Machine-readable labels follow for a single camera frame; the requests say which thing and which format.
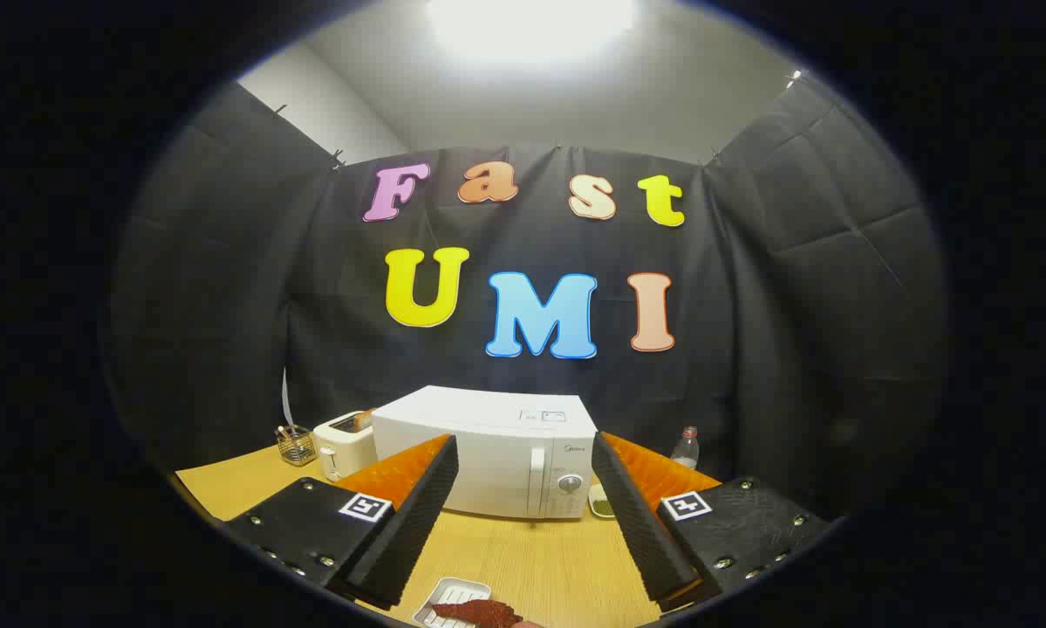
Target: blue letter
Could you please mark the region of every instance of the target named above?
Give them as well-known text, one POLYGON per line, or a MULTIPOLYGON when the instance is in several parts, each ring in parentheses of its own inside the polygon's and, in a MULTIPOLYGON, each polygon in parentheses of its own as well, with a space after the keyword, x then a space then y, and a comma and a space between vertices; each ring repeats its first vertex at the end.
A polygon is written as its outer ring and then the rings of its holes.
POLYGON ((530 353, 539 355, 549 335, 558 328, 558 339, 550 345, 554 358, 584 360, 596 355, 589 337, 589 299, 596 289, 596 278, 588 274, 566 274, 554 286, 546 306, 539 300, 530 279, 523 273, 495 273, 487 283, 496 289, 496 337, 486 345, 494 358, 515 358, 523 345, 515 342, 515 322, 526 338, 530 353))

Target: toaster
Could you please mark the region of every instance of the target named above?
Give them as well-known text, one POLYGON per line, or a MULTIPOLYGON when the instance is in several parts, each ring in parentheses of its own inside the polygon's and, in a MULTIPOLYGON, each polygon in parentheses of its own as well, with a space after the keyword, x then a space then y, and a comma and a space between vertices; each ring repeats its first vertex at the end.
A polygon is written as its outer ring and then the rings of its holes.
POLYGON ((325 421, 313 430, 317 458, 324 477, 329 481, 339 480, 379 461, 372 426, 360 426, 358 431, 356 414, 360 411, 325 421))

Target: white tray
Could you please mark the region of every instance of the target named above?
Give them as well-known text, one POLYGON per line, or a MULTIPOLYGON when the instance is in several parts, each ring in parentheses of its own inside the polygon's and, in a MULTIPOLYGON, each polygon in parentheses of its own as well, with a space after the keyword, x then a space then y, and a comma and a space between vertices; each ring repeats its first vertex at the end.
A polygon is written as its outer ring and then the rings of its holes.
POLYGON ((426 604, 414 613, 414 621, 430 628, 476 628, 475 624, 461 620, 446 620, 434 612, 432 605, 461 605, 470 600, 488 600, 492 588, 479 582, 470 582, 460 578, 442 578, 426 604))

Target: microwave door handle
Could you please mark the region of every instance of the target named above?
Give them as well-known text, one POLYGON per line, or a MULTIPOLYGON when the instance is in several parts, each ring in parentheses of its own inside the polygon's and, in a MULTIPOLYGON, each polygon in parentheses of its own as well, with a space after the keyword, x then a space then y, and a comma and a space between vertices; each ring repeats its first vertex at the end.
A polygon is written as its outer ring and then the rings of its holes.
POLYGON ((527 490, 526 514, 539 516, 542 513, 542 476, 546 470, 546 448, 530 448, 530 486, 527 490))

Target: black curtain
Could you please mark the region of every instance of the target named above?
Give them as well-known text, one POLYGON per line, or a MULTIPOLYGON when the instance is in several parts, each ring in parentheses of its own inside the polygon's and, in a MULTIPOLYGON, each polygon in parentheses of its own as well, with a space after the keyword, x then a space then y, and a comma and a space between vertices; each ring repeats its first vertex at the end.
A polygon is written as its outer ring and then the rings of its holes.
POLYGON ((331 156, 228 84, 149 175, 104 333, 120 421, 165 469, 274 442, 283 290, 331 156))
POLYGON ((170 469, 271 444, 283 366, 314 426, 423 385, 579 395, 596 425, 668 453, 699 428, 703 472, 757 474, 823 516, 909 462, 946 374, 942 265, 920 197, 850 107, 804 78, 708 166, 584 148, 448 149, 334 171, 322 150, 232 86, 182 132, 140 199, 114 298, 116 389, 129 429, 170 469), (468 167, 505 160, 519 193, 456 198, 468 167), (363 222, 376 172, 429 163, 399 216, 363 222), (604 176, 617 215, 578 218, 574 175, 604 176), (637 183, 681 186, 663 227, 637 183), (384 255, 471 251, 449 321, 400 326, 384 255), (590 360, 492 358, 496 293, 522 271, 548 298, 594 275, 590 360), (677 345, 637 353, 628 275, 669 275, 677 345))
POLYGON ((737 469, 833 516, 908 472, 949 373, 941 246, 888 145, 803 76, 707 167, 733 227, 737 469))

